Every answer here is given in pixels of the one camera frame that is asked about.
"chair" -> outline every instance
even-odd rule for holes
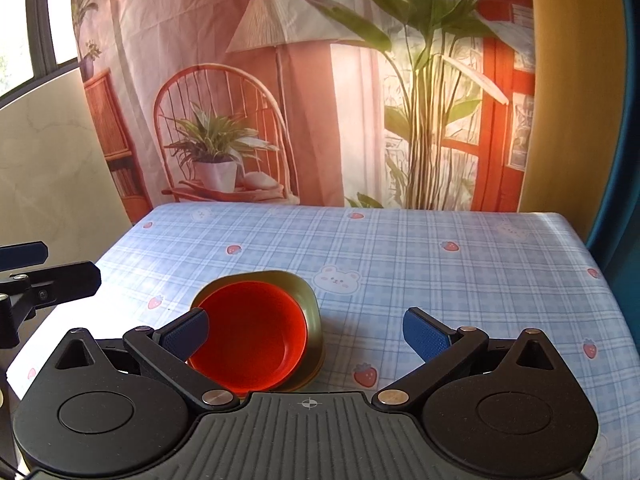
[[[278,147],[277,151],[255,150],[255,158],[243,159],[245,171],[262,171],[279,184],[280,189],[249,191],[236,189],[223,193],[204,189],[196,179],[189,161],[178,165],[175,152],[168,146],[180,139],[175,120],[193,120],[190,103],[216,115],[244,119],[246,126],[258,131],[259,138]],[[270,202],[299,204],[298,176],[293,160],[289,132],[276,99],[266,86],[251,74],[217,63],[205,63],[180,70],[167,81],[154,103],[154,127],[164,162],[169,189],[163,194],[193,201]]]

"window frame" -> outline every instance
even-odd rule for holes
[[[25,0],[25,11],[33,77],[8,92],[0,94],[0,109],[34,88],[79,66],[77,57],[62,63],[56,61],[49,23],[48,0]]]

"white flower pot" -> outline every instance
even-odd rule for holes
[[[194,162],[193,169],[204,187],[213,191],[233,193],[236,188],[238,164],[229,162]]]

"blue curtain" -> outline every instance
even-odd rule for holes
[[[624,0],[626,88],[620,137],[587,247],[640,349],[640,0]]]

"green plate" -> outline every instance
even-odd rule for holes
[[[279,286],[299,304],[306,319],[306,349],[300,363],[290,377],[278,386],[276,392],[293,392],[309,383],[322,368],[324,362],[324,343],[322,341],[322,325],[318,300],[309,284],[284,270],[260,270],[243,274],[232,274],[218,278],[196,295],[191,302],[191,308],[198,306],[207,296],[219,288],[237,282],[264,282]]]

